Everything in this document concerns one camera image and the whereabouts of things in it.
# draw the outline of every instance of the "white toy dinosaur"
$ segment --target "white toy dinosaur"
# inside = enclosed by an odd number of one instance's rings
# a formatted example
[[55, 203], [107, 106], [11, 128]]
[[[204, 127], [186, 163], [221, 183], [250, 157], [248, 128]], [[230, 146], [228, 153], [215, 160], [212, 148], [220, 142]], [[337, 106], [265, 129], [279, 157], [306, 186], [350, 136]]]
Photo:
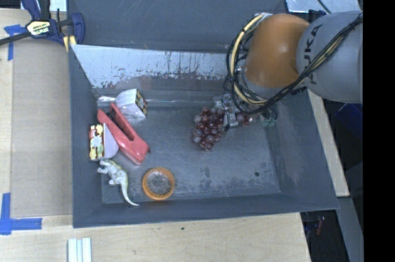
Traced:
[[101, 160], [100, 165], [104, 166], [104, 168], [99, 167], [98, 172], [103, 174], [108, 174], [110, 176], [109, 184], [116, 185], [120, 184], [122, 189], [122, 195], [124, 199], [133, 206], [139, 206], [132, 202], [128, 196], [128, 174], [122, 167], [112, 161], [112, 160]]

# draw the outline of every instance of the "stapler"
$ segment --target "stapler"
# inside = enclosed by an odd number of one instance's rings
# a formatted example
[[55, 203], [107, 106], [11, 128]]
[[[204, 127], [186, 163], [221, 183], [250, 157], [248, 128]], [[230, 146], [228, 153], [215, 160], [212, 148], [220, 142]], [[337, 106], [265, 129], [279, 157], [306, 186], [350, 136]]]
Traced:
[[148, 144], [139, 137], [118, 107], [111, 103], [109, 113], [98, 110], [98, 120], [106, 124], [119, 150], [136, 164], [141, 164], [149, 152]]

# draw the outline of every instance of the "wooden table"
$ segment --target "wooden table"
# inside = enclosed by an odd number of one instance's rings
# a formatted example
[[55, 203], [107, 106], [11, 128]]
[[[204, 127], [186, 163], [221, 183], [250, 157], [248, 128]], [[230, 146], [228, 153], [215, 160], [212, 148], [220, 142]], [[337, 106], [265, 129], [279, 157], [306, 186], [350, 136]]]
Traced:
[[[0, 9], [0, 38], [6, 37], [4, 26], [29, 19], [25, 11]], [[11, 182], [12, 61], [7, 50], [0, 47], [0, 193], [10, 192]], [[349, 196], [322, 100], [310, 98], [336, 194]], [[67, 240], [85, 237], [91, 237], [94, 262], [311, 261], [299, 213], [86, 229], [73, 229], [71, 215], [45, 216], [42, 230], [0, 235], [0, 261], [67, 261]]]

